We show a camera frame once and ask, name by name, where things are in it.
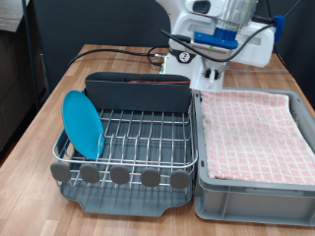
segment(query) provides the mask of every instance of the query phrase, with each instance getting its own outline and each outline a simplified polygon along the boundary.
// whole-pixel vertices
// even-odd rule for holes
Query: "towel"
[[[314,152],[286,95],[202,91],[208,176],[215,179],[315,184]]]

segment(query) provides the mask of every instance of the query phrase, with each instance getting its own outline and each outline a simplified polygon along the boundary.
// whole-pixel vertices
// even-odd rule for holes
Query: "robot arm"
[[[257,0],[157,0],[166,10],[171,33],[212,58],[225,59],[264,24],[252,23]],[[265,67],[271,58],[275,28],[252,38],[232,61]],[[191,80],[191,89],[221,91],[229,62],[205,59],[174,40],[165,60],[166,74]]]

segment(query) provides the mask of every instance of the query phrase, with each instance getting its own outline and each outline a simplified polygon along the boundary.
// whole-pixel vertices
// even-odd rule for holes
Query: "black cable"
[[[91,51],[87,51],[84,52],[78,56],[76,56],[75,58],[73,58],[69,64],[67,69],[69,69],[69,67],[71,66],[72,63],[74,63],[77,59],[79,59],[80,57],[86,56],[90,53],[94,53],[94,52],[101,52],[101,51],[107,51],[107,52],[117,52],[117,53],[125,53],[125,54],[129,54],[129,55],[134,55],[134,56],[152,56],[154,57],[155,54],[149,54],[149,53],[138,53],[138,52],[130,52],[130,51],[124,51],[124,50],[119,50],[119,49],[106,49],[106,48],[101,48],[101,49],[95,49],[95,50],[91,50]]]
[[[286,18],[302,1],[303,0],[299,0],[297,3],[295,3],[295,5],[284,15],[284,17]]]
[[[300,0],[299,2],[297,2],[285,15],[284,17],[286,17],[302,0]],[[271,8],[270,8],[270,3],[269,3],[269,0],[266,0],[267,2],[267,7],[268,7],[268,15],[269,15],[269,18],[272,16],[272,12],[271,12]],[[293,75],[293,72],[287,67],[286,65],[286,62],[284,61],[284,59],[282,58],[282,56],[280,55],[280,53],[278,52],[277,48],[276,48],[276,45],[274,44],[274,50],[279,58],[279,60],[283,63],[283,65],[285,66],[285,68],[288,70],[288,72],[290,74]]]
[[[267,0],[267,9],[268,9],[268,16],[269,16],[269,18],[271,18],[272,17],[272,10],[271,10],[271,7],[270,7],[269,0]]]
[[[29,14],[28,14],[26,0],[22,0],[22,8],[23,8],[24,20],[26,22],[26,29],[27,29],[28,47],[29,47],[29,54],[30,54],[30,60],[31,60],[31,76],[32,76],[33,90],[35,93],[36,109],[37,111],[39,111],[38,88],[37,88],[37,80],[36,80],[36,73],[35,73],[35,64],[33,62],[32,37],[31,37]]]
[[[157,49],[157,48],[162,48],[162,47],[169,47],[169,45],[162,45],[162,46],[155,46],[155,47],[153,47],[153,48],[151,48],[149,51],[148,51],[148,60],[149,60],[149,62],[151,63],[151,64],[153,64],[153,65],[155,65],[155,66],[161,66],[162,65],[162,63],[160,63],[160,62],[153,62],[151,59],[150,59],[150,53],[153,51],[153,50],[155,50],[155,49]]]
[[[161,31],[163,34],[165,34],[166,36],[168,36],[169,38],[173,39],[174,41],[178,42],[179,44],[187,47],[188,49],[192,50],[193,52],[197,53],[198,55],[202,56],[202,57],[205,57],[211,61],[215,61],[215,62],[227,62],[227,61],[230,61],[232,60],[235,56],[238,55],[238,53],[241,52],[241,50],[243,50],[243,48],[247,45],[247,43],[254,37],[256,36],[259,32],[267,29],[267,28],[271,28],[275,25],[275,23],[272,23],[270,25],[267,25],[265,27],[262,27],[261,29],[258,29],[257,31],[255,31],[252,35],[250,35],[246,41],[244,41],[243,45],[231,56],[229,56],[228,58],[226,59],[217,59],[217,58],[213,58],[211,56],[208,56],[207,54],[205,53],[202,53],[201,51],[193,48],[192,46],[190,46],[189,44],[187,44],[186,42],[183,42],[182,40],[178,39],[176,36],[174,35],[171,35],[170,33],[166,32],[165,30],[163,29],[160,29],[159,31]]]

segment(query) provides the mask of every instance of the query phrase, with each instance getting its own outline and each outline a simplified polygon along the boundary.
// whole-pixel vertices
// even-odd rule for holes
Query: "wooden table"
[[[82,52],[112,46],[86,45]],[[119,47],[147,52],[148,48]],[[258,70],[232,64],[232,69]],[[265,69],[283,69],[273,55]],[[193,202],[168,209],[162,217],[139,217],[82,212],[79,204],[61,197],[49,166],[52,147],[62,129],[60,108],[66,92],[82,89],[85,77],[97,71],[158,73],[146,57],[101,52],[75,62],[0,169],[0,235],[315,235],[314,228],[200,219]],[[289,73],[226,72],[226,87],[290,89],[303,100],[313,119],[315,112]]]

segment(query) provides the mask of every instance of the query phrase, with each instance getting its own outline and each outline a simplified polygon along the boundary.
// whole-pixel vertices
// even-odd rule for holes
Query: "blue plastic plate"
[[[63,99],[61,114],[67,135],[76,150],[89,159],[96,159],[98,139],[104,131],[91,101],[83,93],[70,90]],[[100,154],[103,147],[104,137],[100,140]]]

